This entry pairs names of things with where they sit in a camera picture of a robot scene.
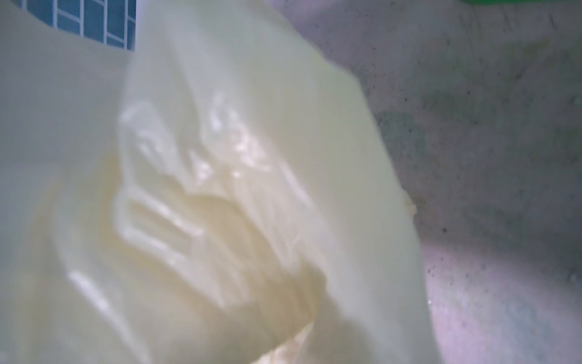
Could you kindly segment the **yellow printed plastic bag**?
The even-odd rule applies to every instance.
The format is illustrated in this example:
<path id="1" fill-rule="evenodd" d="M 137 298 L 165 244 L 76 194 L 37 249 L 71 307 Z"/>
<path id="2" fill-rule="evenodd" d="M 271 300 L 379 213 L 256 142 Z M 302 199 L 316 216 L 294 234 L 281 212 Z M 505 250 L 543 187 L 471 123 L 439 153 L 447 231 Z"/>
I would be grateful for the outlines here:
<path id="1" fill-rule="evenodd" d="M 358 80 L 266 1 L 1 3 L 3 363 L 439 363 Z"/>

